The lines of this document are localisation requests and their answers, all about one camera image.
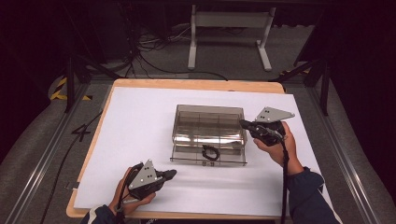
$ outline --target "metal frame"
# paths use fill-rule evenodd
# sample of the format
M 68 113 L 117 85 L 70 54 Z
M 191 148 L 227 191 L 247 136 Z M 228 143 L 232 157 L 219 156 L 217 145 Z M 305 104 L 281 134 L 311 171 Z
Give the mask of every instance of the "metal frame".
M 89 86 L 88 84 L 82 84 L 78 88 L 78 92 L 77 92 L 78 99 L 82 99 L 86 90 L 88 89 L 88 86 Z M 23 214 L 26 212 L 29 203 L 32 201 L 33 196 L 35 196 L 35 192 L 40 186 L 41 180 L 44 178 L 44 175 L 46 174 L 48 168 L 50 167 L 50 163 L 53 157 L 55 156 L 55 153 L 58 150 L 58 147 L 61 143 L 67 124 L 70 122 L 70 119 L 73 118 L 73 115 L 77 110 L 79 102 L 80 100 L 76 101 L 70 107 L 70 110 L 67 113 L 64 113 L 64 115 L 62 116 L 61 121 L 57 129 L 55 130 L 55 133 L 51 137 L 46 150 L 44 151 L 40 161 L 38 162 L 37 166 L 30 175 L 29 180 L 26 183 L 26 186 L 24 187 L 20 198 L 17 200 L 14 207 L 12 208 L 11 213 L 8 215 L 6 223 L 21 222 L 21 218 L 23 217 Z
M 337 131 L 332 126 L 332 122 L 329 117 L 323 116 L 321 113 L 320 105 L 318 104 L 318 93 L 314 88 L 307 88 L 309 96 L 312 101 L 314 101 L 314 105 L 318 112 L 319 117 L 321 118 L 322 125 L 325 127 L 325 131 L 329 135 L 332 142 L 332 152 L 334 153 L 335 158 L 338 161 L 341 171 L 344 174 L 346 179 L 346 183 L 349 186 L 349 189 L 352 193 L 353 198 L 355 199 L 356 205 L 358 206 L 361 216 L 364 220 L 364 223 L 378 223 L 378 216 L 375 214 L 373 207 L 370 205 L 367 192 L 365 191 L 361 180 L 356 173 L 355 168 L 347 155 L 346 150 L 340 144 L 340 141 L 337 136 Z
M 265 43 L 271 29 L 271 24 L 275 16 L 275 7 L 271 7 L 269 12 L 207 12 L 197 11 L 196 6 L 192 5 L 191 11 L 191 45 L 189 54 L 188 68 L 195 68 L 195 59 L 197 52 L 196 28 L 204 27 L 251 27 L 263 28 L 263 36 L 261 40 L 257 40 L 257 48 L 259 50 L 264 70 L 269 72 L 272 70 L 267 52 L 265 51 Z

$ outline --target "person's right hand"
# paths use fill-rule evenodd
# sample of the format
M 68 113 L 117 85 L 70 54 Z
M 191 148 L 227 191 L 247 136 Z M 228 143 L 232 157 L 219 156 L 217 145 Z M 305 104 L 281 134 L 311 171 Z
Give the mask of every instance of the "person's right hand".
M 290 131 L 288 123 L 282 121 L 283 128 L 285 129 L 285 146 L 286 150 L 289 152 L 289 163 L 288 163 L 288 174 L 294 175 L 302 172 L 304 170 L 303 166 L 300 164 L 297 158 L 296 152 L 296 142 L 292 132 Z M 271 159 L 278 163 L 280 166 L 283 166 L 283 147 L 282 145 L 276 144 L 271 147 L 268 147 L 264 144 L 264 142 L 260 141 L 259 139 L 255 138 L 253 142 L 257 145 L 257 147 L 268 154 L 270 154 Z

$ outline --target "transparent plastic box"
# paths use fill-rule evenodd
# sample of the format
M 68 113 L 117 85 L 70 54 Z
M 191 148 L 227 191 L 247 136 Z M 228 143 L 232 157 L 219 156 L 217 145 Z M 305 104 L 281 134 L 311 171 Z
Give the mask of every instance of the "transparent plastic box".
M 239 107 L 178 105 L 171 161 L 203 166 L 246 165 L 247 134 L 239 124 L 243 118 L 244 110 Z

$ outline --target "handheld controller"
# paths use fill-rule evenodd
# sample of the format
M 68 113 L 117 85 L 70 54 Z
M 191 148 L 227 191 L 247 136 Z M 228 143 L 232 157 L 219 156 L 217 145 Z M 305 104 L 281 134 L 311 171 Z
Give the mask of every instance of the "handheld controller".
M 135 199 L 142 200 L 151 193 L 160 190 L 165 181 L 171 180 L 176 170 L 157 171 L 154 169 L 152 160 L 148 160 L 144 165 L 140 162 L 132 168 L 132 172 L 126 178 L 125 185 L 133 200 L 124 200 L 123 203 L 133 203 Z
M 293 113 L 265 107 L 255 121 L 239 120 L 243 129 L 248 130 L 253 138 L 264 142 L 268 147 L 280 143 L 285 136 L 282 119 L 294 117 Z

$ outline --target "black cable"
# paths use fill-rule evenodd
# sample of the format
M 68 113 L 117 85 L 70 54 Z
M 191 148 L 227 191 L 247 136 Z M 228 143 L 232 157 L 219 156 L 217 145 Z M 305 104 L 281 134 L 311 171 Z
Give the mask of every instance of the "black cable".
M 132 74 L 134 74 L 134 78 L 136 77 L 136 72 L 134 71 L 134 64 L 131 62 L 131 67 L 132 67 Z
M 75 55 L 75 57 L 77 57 L 78 59 L 82 60 L 84 63 L 89 64 L 90 66 L 92 66 L 93 68 L 95 68 L 96 70 L 98 70 L 99 72 L 108 75 L 109 77 L 112 77 L 113 79 L 118 79 L 118 78 L 124 78 L 119 76 L 118 74 L 108 70 L 107 68 L 103 67 L 101 64 L 87 58 L 84 57 L 82 55 Z
M 161 68 L 159 68 L 159 67 L 157 67 L 157 66 L 154 66 L 152 63 L 149 63 L 149 62 L 142 56 L 141 53 L 139 53 L 139 55 L 140 55 L 140 58 L 141 58 L 143 61 L 145 61 L 148 65 L 150 65 L 151 67 L 153 67 L 153 68 L 155 68 L 155 69 L 157 69 L 157 70 L 159 70 L 159 71 L 165 72 L 165 73 L 172 73 L 172 74 L 205 73 L 205 74 L 210 74 L 210 75 L 214 75 L 214 76 L 217 76 L 217 77 L 221 77 L 221 78 L 224 79 L 225 81 L 228 81 L 227 77 L 224 77 L 224 76 L 222 76 L 222 75 L 220 75 L 220 74 L 212 73 L 212 72 L 196 72 L 196 71 L 172 72 L 172 71 L 163 70 L 163 69 L 161 69 Z
M 146 40 L 145 41 L 139 41 L 137 43 L 137 46 L 140 48 L 141 51 L 144 51 L 144 52 L 150 52 L 152 50 L 161 50 L 161 49 L 164 49 L 166 46 L 168 46 L 170 44 L 173 44 L 173 43 L 176 43 L 177 41 L 180 41 L 184 37 L 183 34 L 186 33 L 186 31 L 189 30 L 189 29 L 190 29 L 190 27 L 185 28 L 181 32 L 178 32 L 178 34 L 170 35 L 170 36 L 166 37 L 165 40 L 161 40 L 160 38 L 151 38 L 151 39 L 149 39 L 148 37 L 146 37 Z M 153 47 L 143 46 L 143 44 L 148 44 L 148 43 L 152 43 Z
M 219 28 L 219 30 L 230 35 L 240 35 L 246 30 L 246 28 L 225 28 L 225 29 Z
M 140 67 L 145 71 L 146 76 L 147 76 L 148 78 L 150 78 L 150 79 L 153 79 L 152 77 L 149 76 L 148 71 L 143 67 L 143 65 L 142 65 L 142 63 L 140 62 L 139 58 L 137 58 L 137 61 L 139 62 Z
M 118 203 L 117 203 L 117 210 L 119 210 L 120 208 L 121 208 L 121 204 L 122 204 L 122 194 L 123 194 L 123 192 L 124 192 L 124 190 L 125 190 L 125 187 L 126 187 L 126 180 L 128 179 L 128 177 L 131 175 L 131 173 L 135 170 L 136 168 L 135 168 L 135 166 L 133 167 L 133 168 L 131 168 L 131 170 L 128 172 L 128 175 L 127 175 L 127 177 L 124 179 L 124 181 L 123 181 L 123 183 L 122 183 L 122 188 L 121 188 L 121 192 L 120 192 L 120 197 L 119 197 L 119 201 L 118 201 Z
M 132 68 L 132 62 L 130 62 L 129 68 L 128 68 L 128 70 L 126 70 L 124 77 L 128 77 L 128 73 L 129 73 L 129 70 L 131 70 L 131 68 Z
M 217 148 L 215 148 L 215 147 L 212 147 L 212 146 L 208 146 L 208 145 L 202 145 L 202 156 L 203 157 L 205 157 L 205 158 L 207 158 L 208 160 L 210 160 L 210 161 L 216 161 L 216 160 L 218 160 L 219 159 L 219 157 L 220 157 L 220 151 L 217 149 Z M 216 157 L 210 157 L 210 156 L 208 156 L 207 155 L 207 150 L 212 150 L 212 151 L 214 151 L 215 152 L 215 154 L 216 154 Z
M 288 164 L 289 152 L 286 150 L 285 142 L 283 139 L 280 141 L 283 147 L 283 192 L 282 192 L 282 216 L 280 223 L 284 224 L 286 219 L 286 203 L 288 198 Z
M 93 119 L 91 119 L 90 122 L 88 122 L 88 124 L 85 126 L 85 129 L 88 128 L 97 118 L 99 118 L 99 116 L 101 116 L 102 113 L 103 113 L 103 111 L 99 112 L 98 115 L 96 115 Z M 44 220 L 46 219 L 47 212 L 48 212 L 48 210 L 49 210 L 49 208 L 50 208 L 50 202 L 51 202 L 51 200 L 52 200 L 53 193 L 55 192 L 56 185 L 57 185 L 57 183 L 58 183 L 58 179 L 59 179 L 59 176 L 60 176 L 60 174 L 61 174 L 62 168 L 64 167 L 64 162 L 66 161 L 67 155 L 69 154 L 70 150 L 72 149 L 73 145 L 77 142 L 77 140 L 79 139 L 79 137 L 80 137 L 82 134 L 84 134 L 84 133 L 85 133 L 85 132 L 84 132 L 84 130 L 83 130 L 83 131 L 81 131 L 81 132 L 76 136 L 76 138 L 73 140 L 72 144 L 70 145 L 70 147 L 66 150 L 66 153 L 64 154 L 64 158 L 62 159 L 61 165 L 59 166 L 58 173 L 57 173 L 57 175 L 56 175 L 56 177 L 55 177 L 55 181 L 54 181 L 54 183 L 53 183 L 52 190 L 51 190 L 51 193 L 50 193 L 50 195 L 49 195 L 49 199 L 48 199 L 48 201 L 47 201 L 47 205 L 46 205 L 46 208 L 45 208 L 45 210 L 44 210 L 43 216 L 42 216 L 42 218 L 41 218 L 40 224 L 43 224 L 43 223 L 44 223 Z
M 124 63 L 122 63 L 120 65 L 116 65 L 114 67 L 106 67 L 106 69 L 111 72 L 118 72 L 118 71 L 122 70 L 123 68 L 125 68 L 126 66 L 128 66 L 128 64 L 131 63 L 131 61 L 132 60 L 128 58 Z M 96 69 L 87 68 L 87 70 L 93 75 L 103 74 L 103 72 L 98 71 Z

